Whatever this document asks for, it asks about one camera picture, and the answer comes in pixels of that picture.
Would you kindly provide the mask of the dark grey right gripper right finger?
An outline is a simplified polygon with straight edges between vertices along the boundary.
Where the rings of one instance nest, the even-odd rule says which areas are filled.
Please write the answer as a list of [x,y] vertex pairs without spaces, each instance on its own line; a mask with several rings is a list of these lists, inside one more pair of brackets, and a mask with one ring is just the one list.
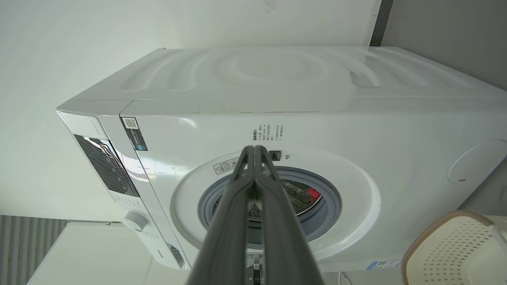
[[261,209],[265,285],[324,285],[281,179],[263,146],[254,147],[253,196]]

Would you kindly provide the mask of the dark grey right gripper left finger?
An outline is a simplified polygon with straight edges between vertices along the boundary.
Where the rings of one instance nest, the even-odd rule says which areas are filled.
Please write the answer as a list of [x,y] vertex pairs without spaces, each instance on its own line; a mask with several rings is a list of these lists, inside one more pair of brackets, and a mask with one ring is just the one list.
[[186,285],[244,285],[254,147],[243,149]]

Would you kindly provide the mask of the clothes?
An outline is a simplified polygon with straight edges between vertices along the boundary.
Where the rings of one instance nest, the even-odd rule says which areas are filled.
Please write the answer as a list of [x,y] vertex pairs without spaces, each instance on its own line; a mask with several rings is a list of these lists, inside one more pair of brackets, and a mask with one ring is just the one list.
[[[324,197],[321,196],[317,201],[311,202],[308,189],[312,188],[302,182],[293,180],[282,180],[285,192],[295,211],[295,216],[301,221],[308,220],[321,207]],[[263,217],[263,201],[261,196],[250,202],[250,212],[248,222],[260,223]]]

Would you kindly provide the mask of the white perforated laundry basket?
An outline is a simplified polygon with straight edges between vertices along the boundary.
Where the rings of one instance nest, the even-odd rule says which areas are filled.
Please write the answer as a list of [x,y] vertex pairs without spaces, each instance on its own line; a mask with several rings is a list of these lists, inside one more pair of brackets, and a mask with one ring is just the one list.
[[412,243],[400,267],[403,285],[507,285],[507,216],[446,213]]

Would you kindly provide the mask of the white front-load washing machine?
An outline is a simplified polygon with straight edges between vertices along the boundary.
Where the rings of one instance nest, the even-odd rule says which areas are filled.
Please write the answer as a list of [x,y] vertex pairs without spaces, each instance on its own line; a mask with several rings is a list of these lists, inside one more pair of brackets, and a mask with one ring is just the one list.
[[507,157],[507,91],[398,47],[161,48],[56,111],[177,270],[248,145],[323,196],[297,219],[324,272],[396,266]]

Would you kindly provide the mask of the white cabinet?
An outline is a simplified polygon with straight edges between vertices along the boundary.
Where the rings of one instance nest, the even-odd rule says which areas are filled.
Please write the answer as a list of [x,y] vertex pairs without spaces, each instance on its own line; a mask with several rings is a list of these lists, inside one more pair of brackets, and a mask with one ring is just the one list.
[[69,222],[28,285],[185,285],[189,275],[159,264],[121,224]]

